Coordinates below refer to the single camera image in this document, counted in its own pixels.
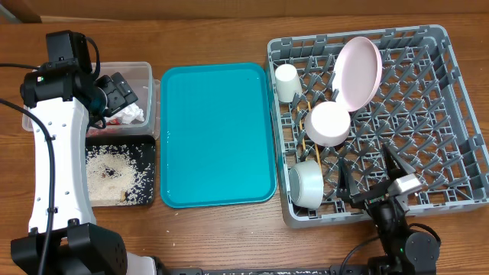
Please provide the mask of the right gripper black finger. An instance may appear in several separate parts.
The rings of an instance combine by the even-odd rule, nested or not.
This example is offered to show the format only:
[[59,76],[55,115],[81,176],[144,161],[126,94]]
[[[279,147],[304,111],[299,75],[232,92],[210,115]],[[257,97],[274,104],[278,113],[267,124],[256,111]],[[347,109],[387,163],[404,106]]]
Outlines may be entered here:
[[416,172],[416,169],[400,157],[392,147],[382,144],[382,150],[387,176],[390,180],[396,180]]
[[338,162],[338,184],[336,196],[343,201],[351,201],[354,196],[359,195],[355,179],[349,165],[344,160]]

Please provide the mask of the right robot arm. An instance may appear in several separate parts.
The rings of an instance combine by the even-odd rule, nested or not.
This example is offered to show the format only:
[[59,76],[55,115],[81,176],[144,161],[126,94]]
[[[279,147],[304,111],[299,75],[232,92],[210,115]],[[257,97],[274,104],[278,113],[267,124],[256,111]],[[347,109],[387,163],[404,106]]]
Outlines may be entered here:
[[428,225],[406,221],[407,196],[421,190],[422,186],[416,170],[391,147],[383,145],[382,151],[387,178],[366,192],[359,191],[345,161],[338,162],[336,196],[353,209],[366,211],[377,229],[376,237],[347,254],[338,272],[346,274],[353,254],[379,240],[384,255],[369,258],[360,274],[435,274],[441,238]]

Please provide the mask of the red snack wrapper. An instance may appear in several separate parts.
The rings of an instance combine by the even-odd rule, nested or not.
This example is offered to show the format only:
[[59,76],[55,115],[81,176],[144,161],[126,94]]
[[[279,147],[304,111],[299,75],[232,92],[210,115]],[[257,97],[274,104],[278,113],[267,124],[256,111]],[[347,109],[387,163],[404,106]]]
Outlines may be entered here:
[[106,121],[106,125],[109,126],[109,125],[120,125],[120,122],[117,118],[114,118],[114,119],[111,119],[109,120],[108,118],[105,120]]

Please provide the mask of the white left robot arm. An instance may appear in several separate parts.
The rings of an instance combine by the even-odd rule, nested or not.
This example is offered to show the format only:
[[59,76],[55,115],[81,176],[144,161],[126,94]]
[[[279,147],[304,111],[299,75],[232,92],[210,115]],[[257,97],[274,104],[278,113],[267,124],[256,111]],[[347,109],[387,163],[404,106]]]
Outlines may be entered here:
[[19,109],[33,122],[34,205],[28,236],[11,241],[11,258],[27,274],[125,274],[121,236],[99,227],[89,201],[86,132],[137,101],[120,73],[101,75],[73,31],[47,34],[48,62],[21,84]]

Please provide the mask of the pink bowl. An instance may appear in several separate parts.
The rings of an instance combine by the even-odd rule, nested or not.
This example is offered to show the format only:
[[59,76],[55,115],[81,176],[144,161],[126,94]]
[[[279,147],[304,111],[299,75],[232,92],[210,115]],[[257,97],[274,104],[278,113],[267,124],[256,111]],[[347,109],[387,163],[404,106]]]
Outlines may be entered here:
[[334,147],[347,139],[350,125],[350,115],[343,105],[337,102],[322,102],[307,114],[305,131],[315,144]]

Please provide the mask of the wooden chopstick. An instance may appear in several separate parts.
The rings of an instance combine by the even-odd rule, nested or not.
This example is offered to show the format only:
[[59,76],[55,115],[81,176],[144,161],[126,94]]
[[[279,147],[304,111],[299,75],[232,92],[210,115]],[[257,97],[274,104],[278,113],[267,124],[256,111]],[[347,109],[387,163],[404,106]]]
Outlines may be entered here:
[[297,110],[297,117],[296,117],[297,118],[297,124],[299,125],[299,137],[298,137],[298,139],[301,142],[303,152],[305,152],[306,151],[306,144],[304,141],[305,134],[303,133],[303,123],[302,123],[304,113],[299,106],[296,107],[296,110]]
[[[311,107],[311,103],[310,102],[307,102],[307,107],[308,107],[309,112],[311,112],[313,108]],[[319,168],[322,169],[322,164],[321,164],[321,159],[320,159],[320,152],[319,152],[319,149],[318,149],[318,145],[316,143],[314,143],[314,149],[315,149],[315,154],[316,154],[316,162],[318,163]]]

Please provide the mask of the white napkin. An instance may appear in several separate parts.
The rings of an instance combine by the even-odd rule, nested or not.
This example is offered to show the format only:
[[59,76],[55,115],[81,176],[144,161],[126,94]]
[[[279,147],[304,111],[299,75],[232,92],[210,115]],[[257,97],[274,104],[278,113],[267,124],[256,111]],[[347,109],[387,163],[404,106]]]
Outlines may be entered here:
[[114,118],[117,118],[119,120],[120,125],[129,125],[136,122],[143,122],[144,110],[140,108],[136,103],[132,103],[108,119],[111,120]]

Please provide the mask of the white plate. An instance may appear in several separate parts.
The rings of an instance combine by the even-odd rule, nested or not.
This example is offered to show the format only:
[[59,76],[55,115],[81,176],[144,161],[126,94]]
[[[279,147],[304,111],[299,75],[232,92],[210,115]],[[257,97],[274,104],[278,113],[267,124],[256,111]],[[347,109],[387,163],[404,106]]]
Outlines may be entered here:
[[366,37],[354,37],[340,51],[333,71],[332,89],[338,91],[335,101],[355,112],[373,99],[380,86],[380,51]]

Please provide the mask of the grey bowl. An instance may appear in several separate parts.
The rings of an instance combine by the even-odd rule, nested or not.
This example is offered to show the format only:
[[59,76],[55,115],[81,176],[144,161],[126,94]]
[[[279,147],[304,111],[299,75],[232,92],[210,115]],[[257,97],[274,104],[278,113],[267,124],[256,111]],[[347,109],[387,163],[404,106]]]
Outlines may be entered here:
[[322,171],[314,160],[296,163],[289,171],[292,202],[306,209],[321,206],[324,190]]

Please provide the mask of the cream cup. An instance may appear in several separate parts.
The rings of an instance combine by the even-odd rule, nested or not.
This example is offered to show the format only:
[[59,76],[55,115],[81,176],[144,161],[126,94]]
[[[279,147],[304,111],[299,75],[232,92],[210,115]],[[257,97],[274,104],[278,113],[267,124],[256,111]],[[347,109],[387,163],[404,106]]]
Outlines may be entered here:
[[296,67],[283,64],[275,70],[276,90],[280,102],[291,103],[295,95],[300,95],[302,86]]

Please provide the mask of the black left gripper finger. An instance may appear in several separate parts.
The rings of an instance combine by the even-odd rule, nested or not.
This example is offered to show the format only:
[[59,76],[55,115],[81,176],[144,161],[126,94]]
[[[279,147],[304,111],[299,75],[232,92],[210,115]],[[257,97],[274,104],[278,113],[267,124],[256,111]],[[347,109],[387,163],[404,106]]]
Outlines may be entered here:
[[114,73],[111,78],[114,88],[109,93],[110,109],[123,109],[138,100],[138,97],[122,74]]
[[112,117],[115,115],[117,112],[121,111],[121,109],[110,109],[109,108],[109,93],[112,92],[114,85],[112,82],[111,76],[104,75],[101,76],[97,81],[96,85],[104,92],[105,97],[106,97],[106,107],[104,111],[102,112],[103,117]]

